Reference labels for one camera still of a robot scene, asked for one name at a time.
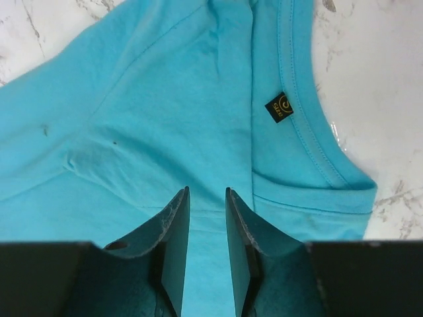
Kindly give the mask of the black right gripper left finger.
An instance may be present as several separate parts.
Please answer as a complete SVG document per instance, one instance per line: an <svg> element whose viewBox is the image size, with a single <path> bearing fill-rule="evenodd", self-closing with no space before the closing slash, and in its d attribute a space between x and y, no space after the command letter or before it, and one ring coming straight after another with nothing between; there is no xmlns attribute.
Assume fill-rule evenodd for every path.
<svg viewBox="0 0 423 317"><path fill-rule="evenodd" d="M190 191L104 248L91 242L1 245L2 316L180 316Z"/></svg>

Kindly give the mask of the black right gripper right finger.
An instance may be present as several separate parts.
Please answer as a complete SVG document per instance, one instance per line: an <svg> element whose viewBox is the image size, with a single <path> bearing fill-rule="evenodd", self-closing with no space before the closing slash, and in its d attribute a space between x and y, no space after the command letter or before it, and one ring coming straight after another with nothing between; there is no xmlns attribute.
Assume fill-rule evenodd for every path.
<svg viewBox="0 0 423 317"><path fill-rule="evenodd" d="M225 212L236 315L422 315L421 241L300 242L232 189Z"/></svg>

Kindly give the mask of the teal t shirt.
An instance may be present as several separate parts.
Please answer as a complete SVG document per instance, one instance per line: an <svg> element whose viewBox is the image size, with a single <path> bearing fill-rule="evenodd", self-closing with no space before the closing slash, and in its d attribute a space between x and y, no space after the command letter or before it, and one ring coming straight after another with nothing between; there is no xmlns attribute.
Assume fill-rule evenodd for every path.
<svg viewBox="0 0 423 317"><path fill-rule="evenodd" d="M341 151L312 1L124 1L1 89L1 240L106 244L191 196L183 316L233 316L226 188L295 239L359 240L375 182Z"/></svg>

